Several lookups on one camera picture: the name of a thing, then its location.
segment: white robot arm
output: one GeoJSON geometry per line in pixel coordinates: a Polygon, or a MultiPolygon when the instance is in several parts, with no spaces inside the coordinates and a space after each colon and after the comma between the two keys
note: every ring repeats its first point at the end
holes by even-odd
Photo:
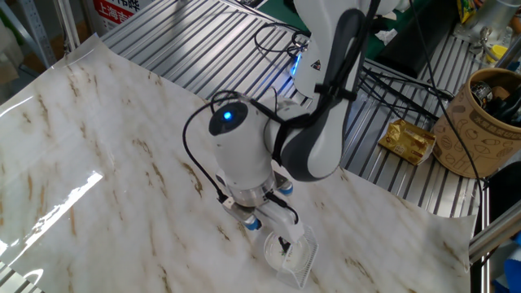
{"type": "MultiPolygon", "coordinates": [[[[386,15],[401,4],[401,1],[403,0],[381,1],[376,14],[386,15]]],[[[302,95],[318,97],[314,86],[323,81],[326,75],[324,68],[328,68],[336,25],[342,13],[355,8],[367,14],[369,6],[370,0],[295,0],[300,18],[312,33],[308,49],[302,53],[300,65],[293,75],[295,87],[302,95]]]]}
{"type": "Polygon", "coordinates": [[[296,211],[274,194],[286,195],[292,188],[273,171],[271,161],[280,163],[297,181],[323,179],[339,165],[362,51],[379,0],[371,2],[368,17],[357,9],[361,2],[344,1],[341,6],[346,3],[352,9],[338,15],[327,70],[315,89],[316,110],[309,112],[291,100],[275,105],[242,97],[219,108],[209,124],[221,168],[217,180],[231,195],[222,201],[225,210],[249,229],[259,228],[260,222],[270,226],[289,243],[297,243],[304,229],[296,211]]]}

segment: snack wrapper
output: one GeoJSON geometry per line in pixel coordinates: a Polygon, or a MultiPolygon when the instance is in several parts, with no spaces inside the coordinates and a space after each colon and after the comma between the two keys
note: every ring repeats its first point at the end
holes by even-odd
{"type": "Polygon", "coordinates": [[[413,165],[421,164],[432,153],[436,136],[399,119],[389,124],[379,144],[413,165]]]}

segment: white marble sheet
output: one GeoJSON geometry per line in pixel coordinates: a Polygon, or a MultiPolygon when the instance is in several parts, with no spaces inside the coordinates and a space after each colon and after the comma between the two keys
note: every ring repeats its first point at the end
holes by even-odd
{"type": "MultiPolygon", "coordinates": [[[[92,37],[0,107],[0,260],[47,293],[291,292],[269,231],[229,216],[182,146],[204,101],[92,37]]],[[[210,113],[189,143],[217,170],[210,113]]],[[[468,292],[474,217],[445,219],[343,170],[295,182],[320,243],[304,292],[468,292]]]]}

